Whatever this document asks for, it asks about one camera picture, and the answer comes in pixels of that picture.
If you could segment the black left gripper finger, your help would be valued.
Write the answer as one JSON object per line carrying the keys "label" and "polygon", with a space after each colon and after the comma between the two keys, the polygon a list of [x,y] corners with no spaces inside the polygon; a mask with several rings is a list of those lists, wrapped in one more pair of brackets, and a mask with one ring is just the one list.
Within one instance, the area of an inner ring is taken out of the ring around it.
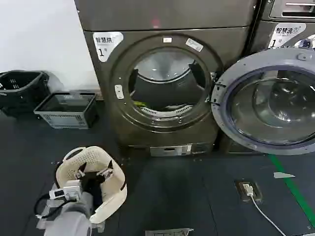
{"label": "black left gripper finger", "polygon": [[101,171],[99,171],[96,175],[102,177],[110,177],[114,172],[113,160],[111,160],[107,167]]}
{"label": "black left gripper finger", "polygon": [[87,163],[83,163],[82,165],[79,166],[78,170],[74,173],[74,176],[76,179],[81,179],[85,176],[84,170],[86,168]]}

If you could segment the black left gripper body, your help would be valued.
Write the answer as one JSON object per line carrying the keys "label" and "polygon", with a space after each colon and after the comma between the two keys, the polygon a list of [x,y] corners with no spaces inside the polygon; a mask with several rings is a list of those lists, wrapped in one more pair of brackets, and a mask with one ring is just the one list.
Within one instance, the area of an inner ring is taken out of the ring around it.
{"label": "black left gripper body", "polygon": [[105,177],[97,172],[85,173],[84,176],[79,178],[84,192],[88,192],[94,197],[101,197],[100,185],[104,183]]}

